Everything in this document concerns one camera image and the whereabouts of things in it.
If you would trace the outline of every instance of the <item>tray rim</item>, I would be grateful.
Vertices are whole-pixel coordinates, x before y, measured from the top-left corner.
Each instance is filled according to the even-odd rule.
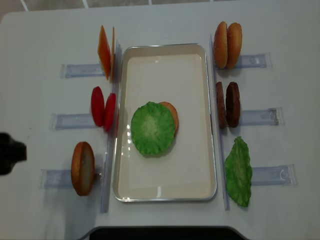
[[[182,44],[165,44],[165,45],[145,45],[145,46],[130,46],[128,47],[124,53],[122,54],[122,61],[121,61],[121,80],[120,80],[120,89],[119,93],[122,93],[122,86],[123,86],[123,67],[124,67],[124,56],[126,53],[131,49],[142,49],[142,48],[161,48],[161,47],[174,47],[174,46],[185,46],[185,45],[197,45],[200,48],[202,48],[204,52],[204,62],[205,62],[205,70],[206,70],[206,86],[207,86],[207,96],[208,96],[208,104],[209,104],[209,117],[210,117],[210,137],[211,137],[211,147],[212,147],[212,160],[213,160],[213,170],[214,170],[214,180],[215,180],[215,187],[213,190],[212,195],[205,197],[205,198],[130,198],[130,199],[122,199],[120,196],[117,195],[115,192],[115,185],[116,185],[116,151],[117,151],[117,145],[120,144],[120,141],[116,141],[116,146],[114,147],[114,153],[113,153],[113,177],[112,177],[112,192],[114,197],[122,202],[122,203],[136,203],[136,202],[203,202],[203,201],[209,201],[211,200],[217,193],[218,188],[218,182],[217,182],[217,170],[216,170],[216,156],[215,156],[215,146],[214,146],[214,139],[213,139],[213,126],[212,126],[212,111],[211,111],[211,100],[210,100],[210,88],[209,88],[209,75],[208,75],[208,61],[207,61],[207,53],[205,48],[199,44],[199,43],[182,43]],[[120,106],[124,104],[121,101],[121,98],[119,99],[118,103],[118,109],[120,110]]]

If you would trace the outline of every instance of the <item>white tray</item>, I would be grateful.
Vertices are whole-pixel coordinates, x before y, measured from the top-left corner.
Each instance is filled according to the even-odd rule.
[[[131,141],[135,111],[169,102],[179,129],[161,157]],[[208,200],[217,189],[206,53],[199,44],[130,47],[123,55],[113,192],[122,202]]]

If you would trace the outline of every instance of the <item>black object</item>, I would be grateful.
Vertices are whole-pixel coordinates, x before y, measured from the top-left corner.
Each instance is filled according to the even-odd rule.
[[[27,146],[9,134],[0,133],[0,175],[11,173],[17,162],[27,160]]]
[[[90,240],[244,240],[229,227],[104,227]]]

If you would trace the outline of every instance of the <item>white table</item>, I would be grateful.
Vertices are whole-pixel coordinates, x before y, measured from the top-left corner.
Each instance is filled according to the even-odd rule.
[[[0,132],[26,143],[28,160],[0,178],[0,239],[77,239],[99,226],[161,225],[229,226],[249,239],[317,239],[319,9],[319,1],[228,1],[5,16],[0,25]],[[218,189],[208,202],[123,204],[111,194],[109,212],[101,214],[99,189],[89,197],[78,197],[73,189],[38,188],[41,169],[70,167],[79,141],[89,142],[100,159],[105,157],[106,136],[101,129],[49,130],[51,113],[87,113],[93,87],[100,86],[104,96],[111,91],[103,77],[59,77],[62,63],[98,62],[101,24],[109,39],[115,27],[123,50],[199,43],[209,56],[210,34],[221,21],[241,23],[242,53],[271,52],[283,89],[279,102],[273,103],[283,107],[287,140],[278,165],[295,164],[297,186],[252,187],[247,210],[231,201],[231,211],[225,211],[216,151]],[[253,101],[250,107],[263,106]],[[217,148],[215,132],[213,137]]]

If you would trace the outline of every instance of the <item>lettuce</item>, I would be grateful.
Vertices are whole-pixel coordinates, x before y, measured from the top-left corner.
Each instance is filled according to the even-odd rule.
[[[238,136],[224,163],[226,190],[240,206],[248,207],[251,197],[252,167],[248,145]]]

